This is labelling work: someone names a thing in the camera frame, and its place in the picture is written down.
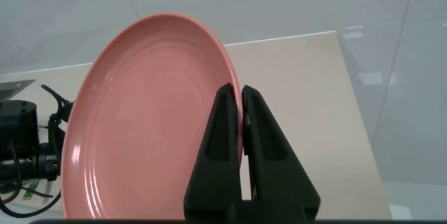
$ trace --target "cable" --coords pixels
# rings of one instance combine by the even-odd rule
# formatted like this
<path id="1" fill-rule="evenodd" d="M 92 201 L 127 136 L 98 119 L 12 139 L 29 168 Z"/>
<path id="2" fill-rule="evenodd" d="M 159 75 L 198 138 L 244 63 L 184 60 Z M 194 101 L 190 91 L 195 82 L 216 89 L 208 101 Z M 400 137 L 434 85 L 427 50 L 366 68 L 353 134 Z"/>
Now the cable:
<path id="1" fill-rule="evenodd" d="M 32 192 L 33 194 L 35 194 L 35 195 L 37 195 L 37 196 L 41 196 L 41 197 L 46 197 L 46 198 L 53 198 L 54 196 L 53 195 L 48 195 L 48 194 L 46 194 L 46 193 L 41 193 L 41 192 L 38 192 L 38 191 L 36 191 L 36 190 L 33 190 L 33 189 L 31 189 L 31 188 L 26 188 L 26 187 L 21 187 L 20 189 L 22 189 L 22 190 L 26 190 L 26 191 L 30 191 L 30 192 Z"/>
<path id="2" fill-rule="evenodd" d="M 15 169 L 17 170 L 17 183 L 15 184 L 13 194 L 11 194 L 5 200 L 0 200 L 3 204 L 12 202 L 19 195 L 20 188 L 22 187 L 22 172 L 20 171 L 19 160 L 17 158 L 17 153 L 15 152 L 15 141 L 13 139 L 10 140 L 10 147 L 11 147 L 11 154 L 13 155 Z"/>
<path id="3" fill-rule="evenodd" d="M 57 124 L 54 125 L 55 123 L 57 123 L 57 120 L 54 118 L 54 115 L 52 115 L 50 117 L 50 120 L 48 121 L 48 136 L 50 136 L 48 138 L 49 142 L 52 142 L 52 146 L 54 149 L 54 152 L 56 153 L 56 157 L 57 157 L 57 162 L 58 162 L 58 166 L 59 169 L 61 169 L 61 156 L 57 150 L 56 147 L 56 143 L 54 142 L 54 127 L 57 127 Z M 21 214 L 21 213 L 17 213 L 14 212 L 12 210 L 10 210 L 4 203 L 3 200 L 1 200 L 0 198 L 0 210 L 2 210 L 2 212 L 4 212 L 5 214 L 8 214 L 9 216 L 15 217 L 15 218 L 28 218 L 28 217 L 32 217 L 32 216 L 36 216 L 38 214 L 43 213 L 44 211 L 47 211 L 49 208 L 51 208 L 52 206 L 54 206 L 54 204 L 56 204 L 56 202 L 61 198 L 61 191 L 59 191 L 59 193 L 56 195 L 56 197 L 50 202 L 48 203 L 46 206 L 44 206 L 43 208 L 31 212 L 31 213 L 26 213 L 26 214 Z"/>

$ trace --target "black mount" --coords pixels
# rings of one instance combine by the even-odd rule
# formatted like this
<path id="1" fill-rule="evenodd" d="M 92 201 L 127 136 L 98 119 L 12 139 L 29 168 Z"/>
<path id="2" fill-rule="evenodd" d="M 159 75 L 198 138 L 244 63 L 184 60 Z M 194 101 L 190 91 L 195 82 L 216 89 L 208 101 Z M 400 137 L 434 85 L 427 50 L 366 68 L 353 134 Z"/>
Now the black mount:
<path id="1" fill-rule="evenodd" d="M 216 94 L 184 198 L 190 221 L 314 220 L 320 197 L 261 94 L 242 90 L 251 201 L 242 200 L 231 84 Z"/>
<path id="2" fill-rule="evenodd" d="M 36 104 L 23 100 L 0 101 L 0 193 L 13 191 L 17 180 L 10 139 L 17 145 L 22 180 L 54 181 L 60 175 L 57 156 L 61 155 L 65 132 L 58 125 L 68 121 L 73 103 L 46 85 L 42 88 L 58 104 L 57 112 L 48 120 L 48 143 L 39 143 Z"/>

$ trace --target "plate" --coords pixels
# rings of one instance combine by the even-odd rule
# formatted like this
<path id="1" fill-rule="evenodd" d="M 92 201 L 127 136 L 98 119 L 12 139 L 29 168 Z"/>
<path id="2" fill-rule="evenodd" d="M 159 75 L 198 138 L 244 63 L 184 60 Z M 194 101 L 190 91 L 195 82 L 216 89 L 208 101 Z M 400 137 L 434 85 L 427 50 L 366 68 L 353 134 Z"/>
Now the plate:
<path id="1" fill-rule="evenodd" d="M 184 219 L 214 97 L 229 82 L 241 123 L 233 65 L 198 20 L 161 13 L 121 32 L 71 111 L 61 161 L 65 217 Z M 238 144 L 241 156 L 241 134 Z"/>

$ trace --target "tile floor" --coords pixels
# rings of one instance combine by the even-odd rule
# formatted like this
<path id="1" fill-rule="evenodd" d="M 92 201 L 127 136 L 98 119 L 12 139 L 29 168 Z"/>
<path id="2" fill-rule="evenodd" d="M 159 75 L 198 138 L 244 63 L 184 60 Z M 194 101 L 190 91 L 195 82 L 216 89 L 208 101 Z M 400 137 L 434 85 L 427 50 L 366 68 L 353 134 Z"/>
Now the tile floor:
<path id="1" fill-rule="evenodd" d="M 91 62 L 168 10 L 223 43 L 336 30 L 390 203 L 447 219 L 447 0 L 0 0 L 0 74 Z"/>

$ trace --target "green wire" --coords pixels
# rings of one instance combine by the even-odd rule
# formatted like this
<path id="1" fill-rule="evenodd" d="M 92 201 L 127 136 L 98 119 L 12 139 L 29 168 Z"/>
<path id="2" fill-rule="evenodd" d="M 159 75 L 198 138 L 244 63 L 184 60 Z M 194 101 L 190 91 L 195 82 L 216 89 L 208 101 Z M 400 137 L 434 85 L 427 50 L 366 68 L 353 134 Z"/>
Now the green wire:
<path id="1" fill-rule="evenodd" d="M 39 185 L 39 181 L 38 179 L 34 179 L 28 186 L 29 189 L 31 190 L 36 190 L 37 185 Z M 33 197 L 33 191 L 31 190 L 27 190 L 24 194 L 23 194 L 23 200 L 30 200 Z"/>

